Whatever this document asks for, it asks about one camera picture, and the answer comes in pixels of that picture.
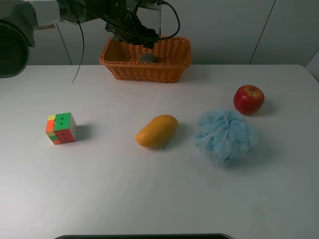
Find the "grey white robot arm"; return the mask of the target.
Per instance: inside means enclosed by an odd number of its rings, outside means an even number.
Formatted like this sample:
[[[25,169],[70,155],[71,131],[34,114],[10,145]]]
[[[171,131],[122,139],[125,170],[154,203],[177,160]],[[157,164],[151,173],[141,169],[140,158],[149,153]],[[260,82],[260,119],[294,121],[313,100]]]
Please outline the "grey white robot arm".
[[[158,42],[155,30],[142,25],[138,8],[156,10],[157,0],[2,0],[0,2],[0,76],[20,74],[35,46],[34,31],[58,22],[81,24],[95,19],[117,41],[152,49]]]

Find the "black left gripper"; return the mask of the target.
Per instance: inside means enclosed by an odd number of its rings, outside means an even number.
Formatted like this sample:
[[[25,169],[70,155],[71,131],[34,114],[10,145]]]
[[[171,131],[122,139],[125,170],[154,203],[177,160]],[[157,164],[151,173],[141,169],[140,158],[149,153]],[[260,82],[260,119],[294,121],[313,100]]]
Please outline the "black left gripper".
[[[107,11],[105,30],[117,41],[153,49],[159,35],[154,29],[145,27],[137,16],[137,8],[126,7]]]

